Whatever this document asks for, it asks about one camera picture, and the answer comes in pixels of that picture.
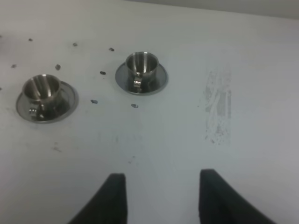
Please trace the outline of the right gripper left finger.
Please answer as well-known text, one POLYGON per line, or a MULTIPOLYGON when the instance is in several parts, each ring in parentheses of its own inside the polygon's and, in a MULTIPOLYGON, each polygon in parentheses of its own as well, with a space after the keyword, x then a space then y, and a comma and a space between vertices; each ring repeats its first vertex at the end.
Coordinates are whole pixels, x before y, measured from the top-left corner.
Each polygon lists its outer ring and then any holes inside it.
POLYGON ((124 174, 111 174, 93 198, 69 223, 126 224, 127 221, 126 177, 124 174))

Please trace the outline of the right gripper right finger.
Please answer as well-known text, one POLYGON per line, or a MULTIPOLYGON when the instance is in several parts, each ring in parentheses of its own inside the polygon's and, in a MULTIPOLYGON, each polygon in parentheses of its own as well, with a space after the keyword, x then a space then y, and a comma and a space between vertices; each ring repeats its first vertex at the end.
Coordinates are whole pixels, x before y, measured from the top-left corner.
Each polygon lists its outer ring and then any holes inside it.
POLYGON ((274 223, 239 195, 213 169, 203 169, 200 172, 198 209, 202 224, 274 223))

